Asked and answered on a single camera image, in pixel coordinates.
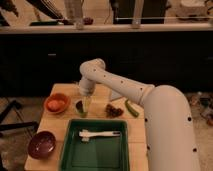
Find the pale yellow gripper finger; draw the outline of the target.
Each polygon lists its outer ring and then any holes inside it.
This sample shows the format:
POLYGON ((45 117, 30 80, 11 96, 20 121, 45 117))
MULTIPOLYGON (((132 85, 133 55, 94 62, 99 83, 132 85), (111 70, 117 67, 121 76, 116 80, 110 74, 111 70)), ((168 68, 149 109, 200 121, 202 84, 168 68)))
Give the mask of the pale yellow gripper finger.
POLYGON ((82 103, 83 103, 83 111, 85 113, 88 112, 90 104, 91 104, 92 98, 90 96, 84 96, 82 103))

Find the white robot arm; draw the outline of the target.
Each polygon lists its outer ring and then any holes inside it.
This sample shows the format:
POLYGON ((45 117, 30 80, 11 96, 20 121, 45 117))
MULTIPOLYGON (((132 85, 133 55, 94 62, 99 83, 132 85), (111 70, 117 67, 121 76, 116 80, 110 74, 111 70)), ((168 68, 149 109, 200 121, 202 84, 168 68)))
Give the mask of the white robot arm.
POLYGON ((193 119, 184 94, 169 85, 155 87, 105 70, 98 58, 80 65, 79 92, 91 96, 97 83, 144 109, 149 171, 201 171, 193 119))

